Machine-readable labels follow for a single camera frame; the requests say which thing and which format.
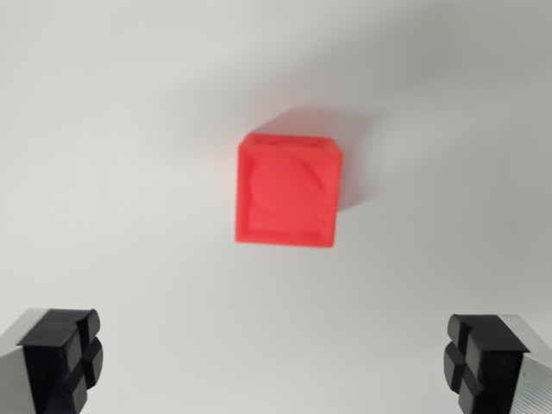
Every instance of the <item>red cube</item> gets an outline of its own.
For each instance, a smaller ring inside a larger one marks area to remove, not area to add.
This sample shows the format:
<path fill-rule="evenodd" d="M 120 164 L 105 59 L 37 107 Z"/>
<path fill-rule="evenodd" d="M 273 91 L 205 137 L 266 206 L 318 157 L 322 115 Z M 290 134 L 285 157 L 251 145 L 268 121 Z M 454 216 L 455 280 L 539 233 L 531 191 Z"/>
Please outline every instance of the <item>red cube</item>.
<path fill-rule="evenodd" d="M 333 246 L 342 160 L 330 138 L 248 135 L 239 147 L 235 239 Z"/>

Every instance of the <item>3d printed cube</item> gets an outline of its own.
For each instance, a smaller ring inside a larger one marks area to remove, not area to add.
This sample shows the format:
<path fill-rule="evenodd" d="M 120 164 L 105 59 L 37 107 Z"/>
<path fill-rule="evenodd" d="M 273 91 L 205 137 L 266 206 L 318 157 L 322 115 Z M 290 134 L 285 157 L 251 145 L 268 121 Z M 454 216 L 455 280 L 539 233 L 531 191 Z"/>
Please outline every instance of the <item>3d printed cube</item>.
<path fill-rule="evenodd" d="M 248 135 L 239 146 L 236 240 L 333 246 L 342 159 L 330 138 Z"/>
<path fill-rule="evenodd" d="M 31 309 L 0 336 L 0 413 L 79 414 L 104 362 L 95 310 Z"/>

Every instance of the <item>black rubber pad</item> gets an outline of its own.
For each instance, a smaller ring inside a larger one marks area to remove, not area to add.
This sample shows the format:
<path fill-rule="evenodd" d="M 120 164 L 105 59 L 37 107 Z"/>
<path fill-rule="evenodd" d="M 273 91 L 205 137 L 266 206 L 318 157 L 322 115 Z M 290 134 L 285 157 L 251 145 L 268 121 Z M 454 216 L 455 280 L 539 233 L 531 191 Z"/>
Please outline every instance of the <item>black rubber pad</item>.
<path fill-rule="evenodd" d="M 49 310 L 23 337 L 36 414 L 79 414 L 104 360 L 95 310 Z"/>
<path fill-rule="evenodd" d="M 465 414 L 509 414 L 519 368 L 529 350 L 496 315 L 453 315 L 444 371 Z"/>

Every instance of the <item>cube face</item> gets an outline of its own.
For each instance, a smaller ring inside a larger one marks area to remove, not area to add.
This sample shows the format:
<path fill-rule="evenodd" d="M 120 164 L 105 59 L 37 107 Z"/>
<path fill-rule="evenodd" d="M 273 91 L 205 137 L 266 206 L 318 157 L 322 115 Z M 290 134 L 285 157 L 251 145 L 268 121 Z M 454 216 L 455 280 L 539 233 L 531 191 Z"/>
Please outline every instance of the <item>cube face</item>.
<path fill-rule="evenodd" d="M 342 158 L 330 138 L 248 135 L 239 147 L 236 240 L 333 246 Z"/>

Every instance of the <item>white background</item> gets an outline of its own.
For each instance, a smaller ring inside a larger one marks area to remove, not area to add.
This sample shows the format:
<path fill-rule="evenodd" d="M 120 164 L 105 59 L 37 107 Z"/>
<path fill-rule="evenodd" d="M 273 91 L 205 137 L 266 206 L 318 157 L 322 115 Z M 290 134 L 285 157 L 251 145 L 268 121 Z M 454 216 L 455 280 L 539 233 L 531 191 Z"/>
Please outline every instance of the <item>white background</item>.
<path fill-rule="evenodd" d="M 0 0 L 0 329 L 96 308 L 87 414 L 460 412 L 450 314 L 552 343 L 551 16 Z M 286 112 L 345 150 L 332 249 L 233 242 L 237 144 Z"/>

